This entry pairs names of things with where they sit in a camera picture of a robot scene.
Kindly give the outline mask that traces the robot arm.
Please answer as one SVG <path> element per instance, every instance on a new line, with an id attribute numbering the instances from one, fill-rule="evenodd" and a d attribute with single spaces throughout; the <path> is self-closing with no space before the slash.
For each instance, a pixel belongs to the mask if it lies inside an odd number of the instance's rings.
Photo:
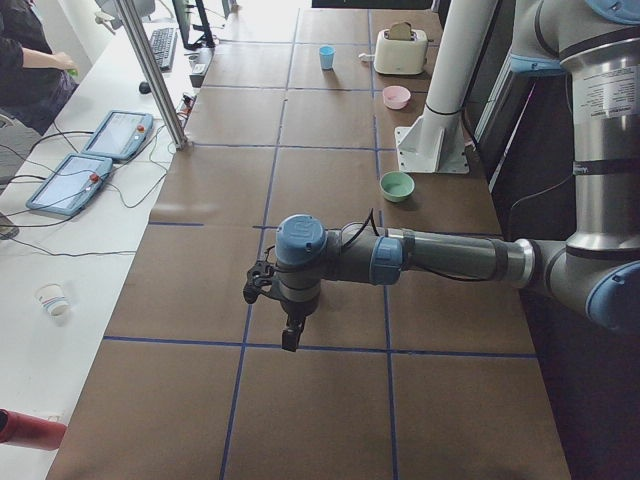
<path id="1" fill-rule="evenodd" d="M 510 67 L 572 79 L 576 230 L 565 241 L 505 242 L 373 221 L 337 230 L 286 218 L 275 247 L 247 274 L 246 302 L 278 301 L 284 349 L 297 349 L 325 280 L 391 285 L 406 270 L 505 281 L 556 299 L 617 333 L 639 330 L 639 5 L 520 1 Z"/>

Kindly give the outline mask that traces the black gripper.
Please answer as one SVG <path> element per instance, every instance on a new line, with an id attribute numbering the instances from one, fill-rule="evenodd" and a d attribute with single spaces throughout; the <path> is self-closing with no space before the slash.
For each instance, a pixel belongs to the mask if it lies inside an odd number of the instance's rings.
<path id="1" fill-rule="evenodd" d="M 258 260 L 247 271 L 243 287 L 243 297 L 247 304 L 254 304 L 260 295 L 272 300 L 280 300 L 280 291 L 275 277 L 275 267 L 268 260 Z M 288 313 L 281 335 L 281 347 L 285 351 L 296 352 L 304 331 L 306 315 Z"/>

